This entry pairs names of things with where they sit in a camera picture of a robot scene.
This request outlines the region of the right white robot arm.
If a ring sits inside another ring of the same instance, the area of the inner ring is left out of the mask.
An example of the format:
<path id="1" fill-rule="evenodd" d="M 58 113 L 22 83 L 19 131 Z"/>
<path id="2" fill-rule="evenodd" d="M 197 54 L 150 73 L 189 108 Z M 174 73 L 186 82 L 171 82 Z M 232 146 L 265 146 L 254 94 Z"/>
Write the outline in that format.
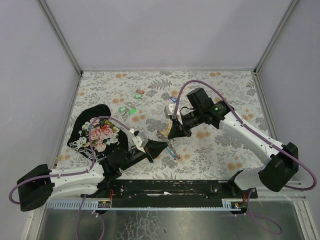
<path id="1" fill-rule="evenodd" d="M 241 190 L 266 187 L 279 192 L 298 172 L 299 165 L 292 159 L 299 157 L 296 145 L 283 144 L 252 125 L 246 128 L 246 120 L 237 119 L 224 101 L 213 102 L 203 88 L 189 92 L 187 98 L 192 105 L 187 114 L 175 111 L 175 103 L 164 108 L 166 118 L 172 121 L 168 138 L 190 137 L 191 129 L 201 124 L 212 125 L 236 138 L 263 163 L 262 167 L 240 170 L 231 178 Z"/>

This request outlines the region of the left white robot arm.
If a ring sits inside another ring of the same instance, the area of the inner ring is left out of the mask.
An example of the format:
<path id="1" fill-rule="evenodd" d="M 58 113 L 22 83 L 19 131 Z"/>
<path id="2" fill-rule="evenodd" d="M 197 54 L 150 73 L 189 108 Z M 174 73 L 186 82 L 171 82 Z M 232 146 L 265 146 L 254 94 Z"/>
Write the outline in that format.
<path id="1" fill-rule="evenodd" d="M 16 182 L 20 210 L 32 211 L 58 198 L 83 195 L 95 198 L 123 171 L 144 159 L 153 162 L 167 146 L 166 142 L 151 139 L 142 149 L 116 146 L 92 168 L 58 170 L 49 169 L 47 164 L 38 165 Z"/>

